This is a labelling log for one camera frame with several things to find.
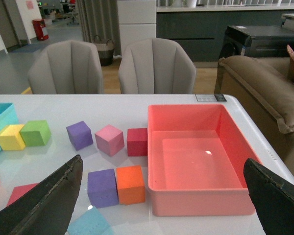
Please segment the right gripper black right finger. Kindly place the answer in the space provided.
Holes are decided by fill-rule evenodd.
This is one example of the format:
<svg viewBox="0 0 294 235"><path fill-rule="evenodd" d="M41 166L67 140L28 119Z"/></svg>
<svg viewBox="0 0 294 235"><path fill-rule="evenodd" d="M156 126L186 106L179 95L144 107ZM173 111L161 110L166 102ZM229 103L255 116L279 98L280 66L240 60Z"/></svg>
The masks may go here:
<svg viewBox="0 0 294 235"><path fill-rule="evenodd" d="M294 235L294 185L251 158L244 178L265 234Z"/></svg>

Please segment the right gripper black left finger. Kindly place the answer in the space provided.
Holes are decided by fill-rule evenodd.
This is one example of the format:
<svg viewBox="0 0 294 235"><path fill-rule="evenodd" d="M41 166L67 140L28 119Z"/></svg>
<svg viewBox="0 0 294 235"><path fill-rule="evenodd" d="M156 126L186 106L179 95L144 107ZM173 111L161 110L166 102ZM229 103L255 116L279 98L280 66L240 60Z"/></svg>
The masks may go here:
<svg viewBox="0 0 294 235"><path fill-rule="evenodd" d="M63 235L79 195L83 160L76 155L0 211L0 235Z"/></svg>

